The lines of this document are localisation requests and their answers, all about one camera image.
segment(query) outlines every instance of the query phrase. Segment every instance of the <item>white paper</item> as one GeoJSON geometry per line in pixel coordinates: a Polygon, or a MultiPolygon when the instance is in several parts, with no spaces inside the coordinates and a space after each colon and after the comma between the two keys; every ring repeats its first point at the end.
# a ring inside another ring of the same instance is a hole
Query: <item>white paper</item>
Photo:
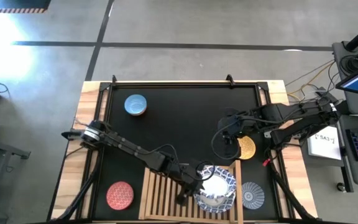
{"type": "Polygon", "coordinates": [[[337,129],[328,126],[308,139],[309,155],[341,160],[337,129]]]}

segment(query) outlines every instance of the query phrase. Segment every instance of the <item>gold coaster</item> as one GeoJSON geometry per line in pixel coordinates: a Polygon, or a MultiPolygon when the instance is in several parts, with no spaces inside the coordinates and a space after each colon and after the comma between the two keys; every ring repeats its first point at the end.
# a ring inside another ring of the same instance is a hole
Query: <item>gold coaster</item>
{"type": "Polygon", "coordinates": [[[244,136],[242,138],[237,138],[239,141],[240,149],[241,149],[241,156],[239,159],[250,159],[252,156],[255,155],[256,146],[254,141],[248,137],[244,136]]]}

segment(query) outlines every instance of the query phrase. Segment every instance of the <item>concrete floor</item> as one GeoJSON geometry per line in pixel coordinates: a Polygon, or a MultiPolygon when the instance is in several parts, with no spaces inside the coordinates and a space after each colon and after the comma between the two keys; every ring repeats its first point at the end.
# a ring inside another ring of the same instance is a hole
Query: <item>concrete floor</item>
{"type": "MultiPolygon", "coordinates": [[[[28,161],[11,162],[15,169],[0,186],[0,217],[8,223],[47,217],[67,145],[60,133],[72,125],[94,49],[10,43],[96,42],[107,5],[52,0],[44,14],[0,14],[0,82],[10,90],[0,101],[0,141],[32,151],[28,161]]],[[[110,15],[104,42],[328,47],[358,33],[358,1],[349,0],[115,0],[110,15]]],[[[102,47],[92,80],[222,80],[230,73],[289,82],[331,59],[331,52],[102,47]]],[[[327,87],[328,76],[313,83],[327,87]]],[[[358,223],[358,185],[342,194],[339,168],[307,171],[319,217],[358,223]]]]}

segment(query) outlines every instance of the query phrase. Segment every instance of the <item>wooden dish rack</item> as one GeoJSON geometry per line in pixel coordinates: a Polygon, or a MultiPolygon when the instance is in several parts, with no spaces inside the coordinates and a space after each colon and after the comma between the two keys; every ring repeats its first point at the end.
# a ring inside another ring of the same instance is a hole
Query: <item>wooden dish rack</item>
{"type": "Polygon", "coordinates": [[[228,170],[236,178],[236,199],[229,211],[224,213],[209,213],[198,206],[193,196],[187,204],[180,206],[175,199],[180,192],[180,185],[170,178],[145,169],[142,198],[140,201],[139,220],[166,220],[196,223],[243,223],[242,193],[241,193],[241,164],[234,161],[229,167],[220,166],[228,170]]]}

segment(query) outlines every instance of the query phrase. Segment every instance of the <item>red coaster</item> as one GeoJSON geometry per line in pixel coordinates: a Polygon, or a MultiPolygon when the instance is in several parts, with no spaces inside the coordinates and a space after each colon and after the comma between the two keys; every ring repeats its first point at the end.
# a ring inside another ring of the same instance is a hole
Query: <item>red coaster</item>
{"type": "Polygon", "coordinates": [[[127,182],[119,181],[110,186],[106,199],[112,209],[123,210],[132,203],[134,190],[127,182]]]}

